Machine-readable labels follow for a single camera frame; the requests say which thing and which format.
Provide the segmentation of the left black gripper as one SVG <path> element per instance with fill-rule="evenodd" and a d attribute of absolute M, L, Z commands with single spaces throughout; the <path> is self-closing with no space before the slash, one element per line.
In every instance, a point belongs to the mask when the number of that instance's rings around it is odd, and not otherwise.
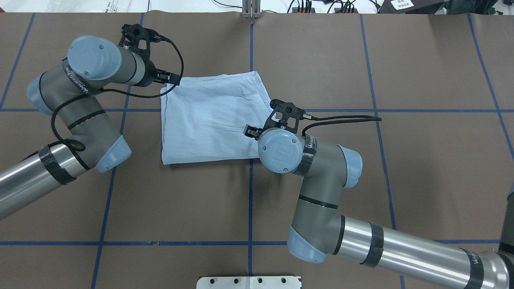
<path fill-rule="evenodd" d="M 147 87 L 152 83 L 169 83 L 171 85 L 180 85 L 181 75 L 170 73 L 155 67 L 153 61 L 149 60 L 145 63 L 145 73 L 140 80 L 141 87 Z"/>

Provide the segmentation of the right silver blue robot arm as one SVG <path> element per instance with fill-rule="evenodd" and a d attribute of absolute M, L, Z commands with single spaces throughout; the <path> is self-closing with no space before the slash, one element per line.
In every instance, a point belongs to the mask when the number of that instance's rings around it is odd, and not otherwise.
<path fill-rule="evenodd" d="M 322 263 L 296 258 L 286 245 L 253 248 L 252 272 L 294 274 L 304 288 L 464 289 L 471 263 L 482 287 L 508 289 L 500 241 L 513 159 L 499 129 L 383 122 L 327 126 L 338 156 L 319 169 L 314 191 L 335 192 L 338 209 Z"/>

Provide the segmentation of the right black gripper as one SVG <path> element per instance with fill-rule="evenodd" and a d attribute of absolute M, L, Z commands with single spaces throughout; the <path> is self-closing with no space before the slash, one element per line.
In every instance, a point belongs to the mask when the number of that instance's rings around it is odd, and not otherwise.
<path fill-rule="evenodd" d="M 246 124 L 243 134 L 246 137 L 253 138 L 255 140 L 259 140 L 259 138 L 267 131 L 272 129 L 273 127 L 264 127 L 264 128 L 257 128 L 250 126 L 249 124 Z"/>

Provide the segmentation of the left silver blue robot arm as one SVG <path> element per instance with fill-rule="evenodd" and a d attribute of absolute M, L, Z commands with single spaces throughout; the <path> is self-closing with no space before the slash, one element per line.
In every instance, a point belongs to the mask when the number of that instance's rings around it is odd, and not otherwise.
<path fill-rule="evenodd" d="M 56 140 L 1 173 L 1 219 L 90 169 L 103 173 L 131 156 L 97 95 L 106 93 L 105 86 L 111 83 L 145 87 L 157 82 L 175 88 L 185 70 L 180 52 L 178 75 L 156 69 L 149 50 L 138 51 L 138 42 L 135 36 L 124 36 L 120 45 L 92 35 L 79 37 L 57 67 L 28 85 L 28 99 L 50 116 Z"/>

